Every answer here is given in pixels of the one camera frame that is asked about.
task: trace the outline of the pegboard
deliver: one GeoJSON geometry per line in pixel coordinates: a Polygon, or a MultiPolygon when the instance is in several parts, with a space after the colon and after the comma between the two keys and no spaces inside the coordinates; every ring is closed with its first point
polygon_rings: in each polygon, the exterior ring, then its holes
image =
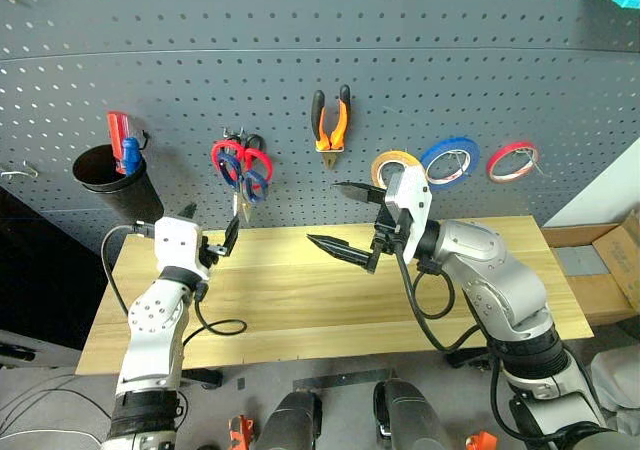
{"type": "Polygon", "coordinates": [[[468,136],[481,163],[435,195],[432,216],[533,214],[544,223],[638,136],[638,13],[607,0],[20,0],[0,1],[0,165],[36,180],[0,182],[97,249],[116,219],[73,180],[107,143],[105,112],[151,134],[149,173],[175,213],[223,228],[230,189],[209,151],[222,126],[263,135],[276,164],[250,226],[372,221],[376,208],[330,184],[369,181],[380,152],[417,157],[468,136]],[[352,90],[347,150],[334,172],[314,151],[314,90],[352,90]],[[506,185],[484,165],[533,140],[540,172],[506,185]]]}

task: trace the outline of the orange-handled pliers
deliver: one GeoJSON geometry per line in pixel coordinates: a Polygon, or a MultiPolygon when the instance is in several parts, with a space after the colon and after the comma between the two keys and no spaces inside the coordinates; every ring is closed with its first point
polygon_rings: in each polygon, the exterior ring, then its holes
{"type": "Polygon", "coordinates": [[[349,117],[351,112],[351,90],[348,85],[340,87],[340,97],[338,99],[340,106],[340,117],[336,128],[331,132],[331,137],[327,136],[324,131],[324,92],[317,90],[313,94],[313,103],[311,104],[311,129],[316,139],[316,152],[322,153],[327,170],[333,168],[338,153],[344,151],[344,137],[349,127],[349,117]]]}

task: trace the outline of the orange clamp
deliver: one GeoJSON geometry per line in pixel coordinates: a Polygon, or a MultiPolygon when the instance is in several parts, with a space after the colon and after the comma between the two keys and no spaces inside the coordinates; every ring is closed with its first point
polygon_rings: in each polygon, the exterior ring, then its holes
{"type": "Polygon", "coordinates": [[[496,450],[498,439],[488,432],[480,432],[467,438],[467,450],[496,450]]]}
{"type": "Polygon", "coordinates": [[[249,444],[253,441],[253,420],[244,415],[233,417],[229,420],[229,436],[229,450],[249,450],[249,444]]]}

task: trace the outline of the hook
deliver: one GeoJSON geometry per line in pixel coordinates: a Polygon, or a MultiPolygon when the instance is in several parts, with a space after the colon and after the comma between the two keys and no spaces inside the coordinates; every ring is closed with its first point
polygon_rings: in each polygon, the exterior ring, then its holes
{"type": "Polygon", "coordinates": [[[149,143],[149,134],[146,130],[142,130],[142,136],[144,137],[144,143],[140,147],[140,150],[144,150],[145,148],[147,148],[147,143],[149,143]]]}
{"type": "Polygon", "coordinates": [[[22,165],[28,170],[28,172],[23,172],[22,170],[3,170],[0,168],[0,177],[7,177],[9,180],[13,178],[14,175],[24,175],[25,177],[37,178],[40,173],[33,168],[29,162],[26,160],[22,161],[22,165]]]}
{"type": "Polygon", "coordinates": [[[240,133],[230,132],[229,127],[222,127],[222,136],[224,138],[239,137],[240,140],[244,140],[246,138],[246,132],[244,127],[240,127],[240,133]]]}
{"type": "Polygon", "coordinates": [[[533,159],[533,152],[532,152],[531,150],[528,150],[528,149],[522,148],[522,149],[520,149],[520,150],[516,150],[516,151],[515,151],[515,153],[520,153],[520,154],[524,153],[527,157],[529,157],[529,161],[530,161],[531,163],[533,163],[534,168],[538,171],[538,173],[539,173],[540,175],[542,175],[542,176],[543,176],[543,177],[545,177],[545,178],[550,178],[550,177],[551,177],[551,175],[547,175],[546,173],[544,173],[544,172],[542,171],[542,169],[540,168],[540,166],[538,165],[537,160],[534,160],[534,159],[533,159]]]}
{"type": "Polygon", "coordinates": [[[463,152],[461,152],[459,150],[458,151],[454,150],[452,152],[449,152],[449,158],[451,158],[451,155],[454,155],[456,157],[456,161],[458,162],[458,167],[460,167],[460,171],[462,172],[463,175],[466,175],[468,177],[469,173],[464,171],[462,162],[460,161],[460,154],[461,153],[463,153],[463,152]]]}

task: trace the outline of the wooden table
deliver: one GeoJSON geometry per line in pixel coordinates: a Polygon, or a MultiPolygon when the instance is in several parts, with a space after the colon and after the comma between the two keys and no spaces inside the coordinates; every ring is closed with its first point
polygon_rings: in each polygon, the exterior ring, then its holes
{"type": "MultiPolygon", "coordinates": [[[[505,238],[509,249],[544,282],[556,327],[564,339],[593,336],[569,285],[531,217],[478,218],[505,238]]],[[[203,305],[208,321],[241,318],[246,333],[218,337],[202,332],[185,349],[184,368],[216,367],[274,360],[339,357],[431,348],[407,302],[395,257],[382,256],[375,275],[328,256],[305,238],[333,235],[366,249],[371,224],[241,230],[229,258],[211,272],[203,305]]],[[[222,232],[209,232],[222,242],[222,232]]],[[[127,237],[114,277],[127,305],[158,275],[153,242],[127,237]]],[[[458,289],[449,315],[431,323],[445,344],[472,323],[458,289]]],[[[419,292],[427,311],[443,308],[442,279],[425,277],[419,292]]],[[[190,309],[185,333],[199,327],[190,309]]],[[[129,341],[126,318],[110,289],[91,328],[78,374],[118,373],[129,341]]],[[[480,334],[465,346],[481,346],[480,334]]]]}

